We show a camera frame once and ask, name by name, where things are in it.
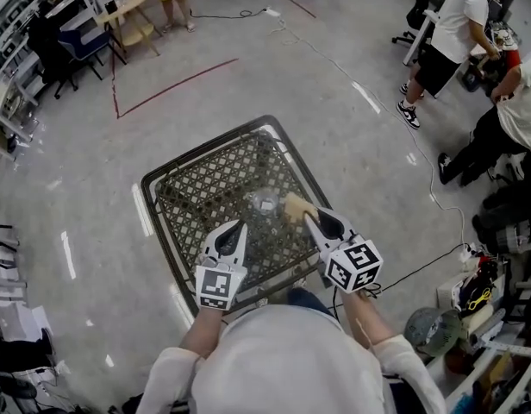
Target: blue jeans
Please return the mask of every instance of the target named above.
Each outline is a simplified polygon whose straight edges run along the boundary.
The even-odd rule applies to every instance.
[[[308,290],[304,290],[301,287],[290,289],[286,294],[286,300],[288,305],[310,308],[311,310],[317,310],[321,313],[325,313],[326,315],[334,317],[314,293],[308,292]]]

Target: red line on floor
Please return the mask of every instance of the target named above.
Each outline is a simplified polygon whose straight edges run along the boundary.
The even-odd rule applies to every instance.
[[[114,54],[112,55],[112,61],[111,61],[111,67],[112,67],[112,101],[114,102],[114,110],[116,112],[116,120],[120,118],[120,112],[118,111],[118,100],[116,100],[116,73],[115,73],[115,65],[114,65]]]
[[[171,89],[175,88],[175,87],[178,87],[180,85],[182,85],[183,83],[187,83],[188,81],[191,81],[192,79],[196,78],[196,77],[200,77],[201,75],[204,75],[205,73],[208,73],[208,72],[212,72],[214,71],[215,69],[218,69],[220,67],[224,67],[224,66],[227,66],[231,63],[234,63],[235,61],[237,61],[238,59],[232,59],[232,60],[229,60],[229,61],[224,61],[223,63],[220,63],[219,65],[216,65],[216,66],[213,66],[209,69],[206,69],[202,72],[199,72],[199,73],[196,73],[195,75],[192,75],[191,77],[188,77],[184,80],[181,80],[179,82],[177,82],[175,85],[171,85],[169,87],[166,87],[165,89],[163,89],[162,91],[158,92],[158,93],[155,93],[154,95],[152,95],[151,97],[147,98],[146,100],[143,100],[141,101],[140,103],[136,104],[134,107],[132,107],[131,109],[128,109],[126,110],[123,114],[119,115],[118,118],[122,118],[123,116],[127,115],[128,113],[130,112],[133,112],[135,109],[137,108],[140,108],[143,104],[145,103],[148,103],[149,101],[151,100],[154,100],[156,97],[159,97],[160,95],[162,95],[163,93],[166,93],[168,91],[170,91]],[[116,91],[113,90],[113,96],[114,96],[114,99],[115,99],[115,102],[116,102]]]
[[[310,14],[312,17],[317,18],[314,16],[311,12],[309,12],[307,9],[305,9],[300,3],[295,2],[294,0],[288,0],[289,2],[293,2],[298,8],[301,10],[305,10],[308,14]]]

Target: yellow handle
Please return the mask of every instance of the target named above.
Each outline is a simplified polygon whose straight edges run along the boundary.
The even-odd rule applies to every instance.
[[[491,298],[491,292],[489,288],[486,288],[484,292],[482,293],[482,296],[480,296],[477,300],[473,300],[469,303],[469,310],[474,310],[482,302],[483,300],[488,300]]]

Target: blue chair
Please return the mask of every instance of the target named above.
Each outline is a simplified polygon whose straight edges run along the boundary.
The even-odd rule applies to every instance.
[[[82,43],[82,35],[79,31],[61,31],[59,33],[59,43],[70,53],[70,55],[82,66],[88,66],[91,68],[93,73],[97,75],[97,78],[103,80],[98,74],[95,67],[91,63],[91,57],[95,56],[95,59],[103,66],[103,62],[99,59],[97,53],[101,49],[108,47],[112,53],[118,57],[118,59],[126,65],[126,61],[122,56],[112,47],[110,44],[111,35],[109,32],[103,32],[102,34],[95,37],[89,43]]]

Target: concrete floor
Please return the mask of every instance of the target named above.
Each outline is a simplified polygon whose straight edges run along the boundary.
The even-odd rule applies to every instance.
[[[236,16],[271,6],[298,35],[343,66],[395,111],[409,70],[406,46],[390,38],[407,28],[415,0],[192,0],[195,14]],[[165,22],[158,1],[148,11]],[[154,168],[264,114],[283,124],[333,207],[373,239],[388,285],[460,242],[461,218],[442,211],[429,192],[431,167],[406,128],[375,113],[351,81],[303,42],[291,44],[278,20],[199,19],[193,34],[179,28],[156,38],[161,55],[143,46],[116,67],[120,112],[223,61],[238,61],[180,85],[116,119],[109,66],[79,77],[79,90],[41,96],[40,126],[17,166],[0,164],[0,221],[22,241],[21,273],[32,307],[43,305],[72,399],[101,411],[140,393],[159,351],[176,345],[185,327],[172,299],[173,277],[156,236],[145,237],[131,192]],[[490,106],[481,91],[453,81],[438,100],[418,107],[415,133],[429,159],[468,141]],[[416,162],[411,164],[408,155]],[[494,187],[483,176],[465,189],[434,180],[437,198],[470,218]],[[76,279],[66,264],[67,232]],[[412,311],[435,304],[435,287],[458,272],[458,252],[390,289],[378,301],[402,329]],[[320,293],[329,301],[331,291]],[[114,362],[105,362],[107,355]]]

